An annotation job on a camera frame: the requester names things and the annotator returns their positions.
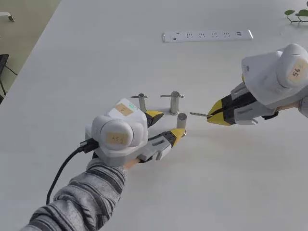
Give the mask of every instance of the striped sleeve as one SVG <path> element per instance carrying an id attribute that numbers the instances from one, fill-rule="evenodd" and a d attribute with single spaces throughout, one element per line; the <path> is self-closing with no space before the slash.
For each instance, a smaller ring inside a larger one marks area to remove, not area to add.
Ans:
<path id="1" fill-rule="evenodd" d="M 299 102 L 298 110 L 299 110 L 299 112 L 301 114 L 303 114 L 304 116 L 308 117 L 308 97 L 303 98 Z"/>
<path id="2" fill-rule="evenodd" d="M 123 191 L 127 170 L 108 167 L 98 158 L 39 208 L 22 231 L 96 231 L 111 217 Z"/>

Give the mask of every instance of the metal pin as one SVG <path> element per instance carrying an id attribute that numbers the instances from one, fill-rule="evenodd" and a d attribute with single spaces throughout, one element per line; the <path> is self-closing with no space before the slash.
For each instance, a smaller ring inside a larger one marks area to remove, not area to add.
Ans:
<path id="1" fill-rule="evenodd" d="M 146 112 L 145 100 L 144 100 L 148 98 L 146 95 L 144 95 L 143 93 L 140 93 L 138 96 L 131 96 L 131 98 L 138 98 L 140 110 L 142 112 Z"/>
<path id="2" fill-rule="evenodd" d="M 202 114 L 202 113 L 196 113 L 196 112 L 190 112 L 191 115 L 194 115 L 194 116 L 203 116 L 203 117 L 206 117 L 206 119 L 209 119 L 210 117 L 212 117 L 212 115 L 207 115 L 207 114 Z"/>
<path id="3" fill-rule="evenodd" d="M 187 115 L 185 113 L 178 114 L 177 128 L 185 129 L 185 132 L 182 135 L 182 137 L 186 135 L 186 120 L 187 120 Z"/>
<path id="4" fill-rule="evenodd" d="M 170 102 L 170 114 L 176 116 L 180 113 L 179 101 L 180 98 L 184 98 L 184 95 L 180 95 L 177 91 L 173 91 L 170 95 L 161 95 L 160 97 L 171 98 Z"/>

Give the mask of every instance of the paper label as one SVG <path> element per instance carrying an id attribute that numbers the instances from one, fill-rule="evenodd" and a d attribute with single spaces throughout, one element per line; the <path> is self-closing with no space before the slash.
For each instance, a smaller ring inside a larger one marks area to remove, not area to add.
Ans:
<path id="1" fill-rule="evenodd" d="M 306 70 L 308 68 L 308 63 L 304 59 L 299 59 L 289 73 L 288 79 L 294 83 L 299 82 L 303 77 L 306 76 Z"/>
<path id="2" fill-rule="evenodd" d="M 124 104 L 120 103 L 115 106 L 115 109 L 118 110 L 122 115 L 128 116 L 133 113 L 132 110 L 130 110 L 128 107 L 126 107 Z"/>
<path id="3" fill-rule="evenodd" d="M 106 143 L 127 145 L 128 134 L 107 132 Z"/>

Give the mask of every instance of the white power strip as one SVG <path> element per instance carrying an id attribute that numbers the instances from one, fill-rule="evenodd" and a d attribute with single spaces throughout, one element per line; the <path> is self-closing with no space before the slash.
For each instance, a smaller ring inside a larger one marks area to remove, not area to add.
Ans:
<path id="1" fill-rule="evenodd" d="M 250 30 L 167 31 L 163 34 L 164 42 L 252 40 L 253 38 Z"/>

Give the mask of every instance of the floor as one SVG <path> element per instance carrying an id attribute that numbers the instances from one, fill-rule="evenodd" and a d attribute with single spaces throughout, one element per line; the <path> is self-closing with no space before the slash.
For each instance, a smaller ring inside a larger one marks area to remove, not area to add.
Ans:
<path id="1" fill-rule="evenodd" d="M 0 54 L 10 55 L 7 66 L 19 73 L 28 55 L 46 27 L 60 0 L 1 0 L 2 12 L 10 12 L 15 18 L 0 18 Z M 16 76 L 4 69 L 1 80 L 8 91 Z"/>

